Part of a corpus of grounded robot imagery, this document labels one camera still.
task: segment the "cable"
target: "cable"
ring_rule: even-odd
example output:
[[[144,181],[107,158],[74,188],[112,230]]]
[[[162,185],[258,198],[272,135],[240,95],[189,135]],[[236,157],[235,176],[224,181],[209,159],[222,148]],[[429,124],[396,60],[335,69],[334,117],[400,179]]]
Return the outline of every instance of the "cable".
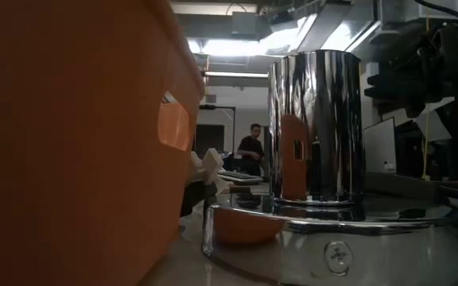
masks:
[[[206,56],[206,70],[207,71],[210,70],[210,55]],[[209,81],[209,78],[205,77],[205,79],[206,79],[206,82],[204,83],[204,95],[208,95],[208,81]]]
[[[430,16],[427,14],[427,19],[425,25],[427,26],[427,33],[430,30]],[[426,104],[427,109],[427,115],[425,119],[425,145],[423,148],[423,174],[421,178],[423,180],[430,180],[430,178],[427,176],[427,149],[429,148],[429,114],[430,114],[430,107],[429,104]]]
[[[423,0],[414,0],[414,1],[416,3],[422,5],[422,6],[430,8],[430,9],[438,10],[438,11],[450,14],[452,16],[458,17],[458,12],[455,11],[455,10],[452,10],[452,9],[449,9],[449,8],[446,8],[446,7],[443,7],[443,6],[439,6],[439,5],[436,5],[436,4],[432,4],[432,3],[429,3],[429,2],[426,2],[426,1],[423,1]]]
[[[229,5],[229,7],[227,7],[226,15],[229,14],[229,9],[230,9],[234,4],[236,4],[236,5],[240,6],[240,7],[242,7],[242,9],[243,9],[245,12],[248,12],[248,11],[245,9],[245,7],[243,7],[243,5],[241,5],[241,4],[239,4],[239,3],[231,3],[231,4]]]

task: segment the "ceiling light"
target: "ceiling light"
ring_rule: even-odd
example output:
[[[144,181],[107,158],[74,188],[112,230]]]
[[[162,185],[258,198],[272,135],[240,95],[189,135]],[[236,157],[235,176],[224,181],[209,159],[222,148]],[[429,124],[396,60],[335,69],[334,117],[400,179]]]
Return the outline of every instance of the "ceiling light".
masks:
[[[345,51],[346,48],[351,44],[351,30],[349,26],[341,23],[332,35],[324,42],[321,49],[331,49]]]
[[[171,2],[175,14],[232,15],[232,12],[255,13],[255,4]]]
[[[257,41],[209,40],[202,52],[211,56],[256,56],[265,51]]]
[[[202,71],[203,76],[213,77],[237,77],[247,79],[267,79],[268,74],[259,74],[251,72],[225,72],[225,71]]]

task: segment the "chrome cylinder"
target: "chrome cylinder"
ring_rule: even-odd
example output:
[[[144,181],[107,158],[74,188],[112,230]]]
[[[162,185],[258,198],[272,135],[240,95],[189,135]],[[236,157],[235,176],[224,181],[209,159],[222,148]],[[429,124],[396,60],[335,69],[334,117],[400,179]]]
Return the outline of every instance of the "chrome cylinder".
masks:
[[[363,196],[360,60],[320,50],[270,69],[270,193],[283,202],[339,205]]]

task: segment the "man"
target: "man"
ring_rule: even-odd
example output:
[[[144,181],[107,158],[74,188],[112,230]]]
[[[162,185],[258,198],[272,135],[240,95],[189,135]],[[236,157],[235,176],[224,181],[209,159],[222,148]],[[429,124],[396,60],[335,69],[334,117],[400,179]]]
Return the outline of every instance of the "man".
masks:
[[[258,140],[261,126],[254,123],[250,126],[250,136],[242,139],[238,147],[238,154],[243,158],[242,171],[252,175],[261,175],[261,162],[264,157],[261,142]]]

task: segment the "chrome base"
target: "chrome base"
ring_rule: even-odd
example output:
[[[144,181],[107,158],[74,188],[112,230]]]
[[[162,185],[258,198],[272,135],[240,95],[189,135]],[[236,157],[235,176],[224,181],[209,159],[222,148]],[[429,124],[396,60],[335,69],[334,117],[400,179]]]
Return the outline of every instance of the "chrome base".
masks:
[[[458,285],[450,207],[367,198],[346,208],[217,196],[202,250],[244,275],[287,285]]]
[[[355,204],[353,201],[320,201],[313,199],[311,195],[308,195],[306,200],[274,198],[274,201],[277,203],[313,207],[346,207]]]

